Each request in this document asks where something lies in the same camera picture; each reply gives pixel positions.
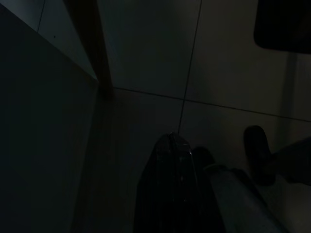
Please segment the white board with blue top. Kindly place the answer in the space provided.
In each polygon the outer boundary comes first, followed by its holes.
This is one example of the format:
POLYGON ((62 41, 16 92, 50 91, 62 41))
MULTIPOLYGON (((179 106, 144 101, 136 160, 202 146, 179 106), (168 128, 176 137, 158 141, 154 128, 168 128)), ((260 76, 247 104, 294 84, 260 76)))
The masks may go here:
POLYGON ((0 4, 0 233, 70 233, 97 89, 0 4))

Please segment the wooden table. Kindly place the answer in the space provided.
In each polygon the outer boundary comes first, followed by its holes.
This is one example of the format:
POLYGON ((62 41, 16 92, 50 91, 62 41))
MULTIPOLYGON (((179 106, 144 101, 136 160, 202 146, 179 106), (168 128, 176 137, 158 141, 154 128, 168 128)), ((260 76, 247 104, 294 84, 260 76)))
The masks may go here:
POLYGON ((97 0, 63 0, 70 19, 107 99, 114 97, 97 0))

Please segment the robot leg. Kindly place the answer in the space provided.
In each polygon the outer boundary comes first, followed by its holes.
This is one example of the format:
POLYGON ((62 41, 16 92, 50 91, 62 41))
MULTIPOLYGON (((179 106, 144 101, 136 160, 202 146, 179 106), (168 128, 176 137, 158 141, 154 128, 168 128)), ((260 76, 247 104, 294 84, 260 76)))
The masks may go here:
POLYGON ((279 175, 288 183, 311 186, 311 136, 271 153, 264 129, 254 125, 245 129, 243 143, 257 185, 272 186, 279 175))
POLYGON ((211 184, 226 233, 288 233, 243 170, 216 163, 204 147, 194 148, 192 155, 211 184))

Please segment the robot right leg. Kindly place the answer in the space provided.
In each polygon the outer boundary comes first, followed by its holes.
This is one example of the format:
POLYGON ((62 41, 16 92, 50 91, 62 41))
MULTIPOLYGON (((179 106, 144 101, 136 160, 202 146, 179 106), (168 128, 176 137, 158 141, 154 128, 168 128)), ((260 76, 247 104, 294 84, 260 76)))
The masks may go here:
POLYGON ((243 143, 257 185, 272 186, 279 175, 288 183, 311 186, 311 136, 271 153, 264 129, 254 125, 245 129, 243 143))

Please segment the black floor mat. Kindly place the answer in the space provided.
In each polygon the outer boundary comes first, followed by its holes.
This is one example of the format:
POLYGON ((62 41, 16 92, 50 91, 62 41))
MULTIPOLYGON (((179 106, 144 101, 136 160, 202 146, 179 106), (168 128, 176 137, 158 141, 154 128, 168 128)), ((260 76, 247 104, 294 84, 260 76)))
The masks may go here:
POLYGON ((254 41, 264 49, 311 54, 311 0, 258 0, 254 41))

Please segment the robot left leg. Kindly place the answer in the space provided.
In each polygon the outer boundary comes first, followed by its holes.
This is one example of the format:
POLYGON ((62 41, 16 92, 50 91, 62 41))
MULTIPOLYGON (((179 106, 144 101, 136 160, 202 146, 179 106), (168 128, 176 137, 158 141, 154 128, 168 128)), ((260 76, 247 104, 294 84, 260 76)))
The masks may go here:
POLYGON ((192 155, 211 184, 226 233, 288 233, 243 170, 216 163, 204 147, 194 148, 192 155))

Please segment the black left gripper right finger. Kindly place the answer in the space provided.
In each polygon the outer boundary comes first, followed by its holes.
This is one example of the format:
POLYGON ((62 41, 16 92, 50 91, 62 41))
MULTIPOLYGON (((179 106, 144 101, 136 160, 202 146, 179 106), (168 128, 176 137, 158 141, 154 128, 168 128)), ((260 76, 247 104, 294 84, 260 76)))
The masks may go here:
POLYGON ((179 135, 171 134, 174 168, 173 228, 175 233, 200 233, 199 194, 191 148, 179 135))

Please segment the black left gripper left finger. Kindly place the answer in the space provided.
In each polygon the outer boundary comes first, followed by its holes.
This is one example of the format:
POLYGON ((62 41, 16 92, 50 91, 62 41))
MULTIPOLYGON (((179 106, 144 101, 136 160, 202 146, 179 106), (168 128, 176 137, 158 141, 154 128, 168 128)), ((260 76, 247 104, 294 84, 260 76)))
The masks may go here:
POLYGON ((173 232, 173 154, 170 134, 155 143, 136 193, 135 233, 173 232))

